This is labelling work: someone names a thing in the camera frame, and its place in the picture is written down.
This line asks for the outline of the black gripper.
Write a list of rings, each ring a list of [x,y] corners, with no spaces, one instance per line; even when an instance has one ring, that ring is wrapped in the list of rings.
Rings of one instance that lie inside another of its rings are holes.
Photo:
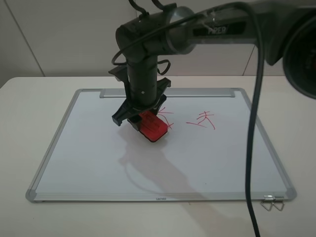
[[[109,71],[118,81],[123,82],[126,99],[112,115],[118,126],[124,120],[136,130],[140,130],[140,113],[150,111],[155,116],[166,101],[164,92],[171,87],[171,80],[158,80],[158,58],[148,57],[141,62],[128,61],[125,65],[116,66]]]

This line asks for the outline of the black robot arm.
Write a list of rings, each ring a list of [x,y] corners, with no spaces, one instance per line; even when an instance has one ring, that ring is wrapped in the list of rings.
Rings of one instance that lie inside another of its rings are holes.
[[[316,3],[313,0],[231,2],[199,13],[155,1],[159,13],[141,9],[136,19],[116,30],[119,63],[111,74],[125,87],[126,100],[113,115],[116,125],[139,123],[144,111],[156,113],[166,100],[168,79],[158,80],[160,55],[188,54],[198,44],[254,44],[257,74],[264,64],[283,61],[289,83],[303,95],[316,96]]]

